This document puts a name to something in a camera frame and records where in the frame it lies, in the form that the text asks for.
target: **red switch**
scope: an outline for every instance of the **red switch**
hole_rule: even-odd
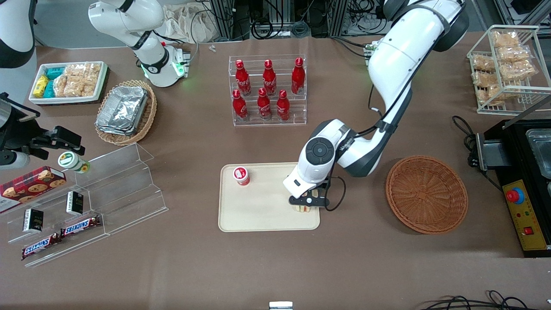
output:
[[[514,204],[521,204],[524,202],[524,193],[520,188],[513,188],[505,193],[505,198]]]
[[[525,227],[524,234],[534,234],[534,230],[532,230],[532,227]]]

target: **white cloth bag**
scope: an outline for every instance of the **white cloth bag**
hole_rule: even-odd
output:
[[[210,3],[190,2],[186,4],[165,4],[163,10],[165,12],[166,30],[164,36],[173,39],[186,39],[190,43],[209,42],[218,38],[218,29],[214,24],[216,17],[207,10],[210,9]]]

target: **yellow control panel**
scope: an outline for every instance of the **yellow control panel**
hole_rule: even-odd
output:
[[[505,200],[520,240],[522,249],[546,250],[547,244],[543,238],[542,230],[538,220],[534,215],[532,204],[526,193],[526,187],[522,180],[503,186]]]

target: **red bottle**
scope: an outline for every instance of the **red bottle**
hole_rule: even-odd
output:
[[[243,60],[236,60],[235,67],[237,68],[237,72],[235,72],[237,87],[239,87],[243,96],[248,96],[251,94],[251,80],[249,79],[249,73],[245,69],[245,65],[243,65]]]
[[[249,120],[249,113],[247,112],[247,104],[245,100],[241,97],[239,90],[234,90],[232,93],[234,97],[234,111],[237,116],[237,121],[244,122]]]
[[[279,91],[279,99],[277,100],[277,117],[280,122],[286,122],[289,120],[289,99],[287,99],[287,92],[282,89]]]
[[[304,60],[302,58],[298,57],[295,59],[295,68],[291,74],[291,92],[295,95],[304,94],[304,79],[306,77],[306,73],[302,67],[303,64]]]
[[[264,61],[264,74],[262,75],[264,79],[264,88],[266,88],[266,93],[268,96],[273,96],[276,93],[276,73],[272,68],[272,61],[267,59]]]
[[[258,112],[260,112],[260,118],[265,121],[269,121],[272,118],[272,111],[270,110],[270,98],[266,96],[266,89],[261,87],[258,90]]]

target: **brown table surface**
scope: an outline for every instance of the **brown table surface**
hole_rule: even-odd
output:
[[[266,309],[291,300],[296,309],[415,309],[426,300],[464,295],[486,300],[485,290],[549,308],[551,261],[524,259],[503,195],[466,163],[464,134],[452,115],[477,132],[501,117],[478,115],[465,58],[481,33],[469,33],[448,52],[433,52],[413,80],[413,99],[367,178],[347,181],[341,207],[321,211],[313,231],[224,233],[217,225],[220,169],[230,163],[293,162],[312,130],[339,118],[362,130],[371,82],[364,61],[330,39],[247,40],[202,45],[189,78],[154,88],[155,123],[141,145],[155,159],[153,180],[169,212],[36,268],[19,261],[21,248],[0,243],[0,307],[9,309]],[[375,37],[358,38],[371,42]],[[228,93],[230,55],[305,53],[308,124],[234,128]],[[38,63],[105,61],[107,89],[143,79],[128,48],[38,48]],[[382,107],[374,94],[372,105]],[[98,105],[40,108],[44,128],[62,125],[82,135],[92,159],[116,146],[98,138]],[[8,181],[30,168],[56,166],[61,151],[25,170],[2,172]],[[469,211],[454,231],[426,236],[391,212],[384,183],[390,168],[412,155],[434,156],[462,178]],[[335,182],[330,198],[338,200]]]

